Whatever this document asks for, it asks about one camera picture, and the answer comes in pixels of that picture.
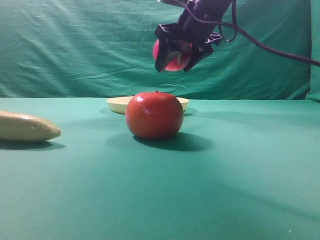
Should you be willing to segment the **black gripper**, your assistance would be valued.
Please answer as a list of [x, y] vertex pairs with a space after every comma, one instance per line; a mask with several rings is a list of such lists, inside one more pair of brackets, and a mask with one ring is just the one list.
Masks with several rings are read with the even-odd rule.
[[212, 44], [218, 46], [224, 37], [222, 30], [214, 32], [218, 22], [229, 7], [231, 0], [161, 0], [160, 3], [184, 8], [176, 23], [159, 24], [154, 32], [155, 69], [158, 72], [177, 72], [180, 47], [178, 41], [192, 44], [190, 59], [183, 68], [189, 72], [196, 64], [213, 52]]

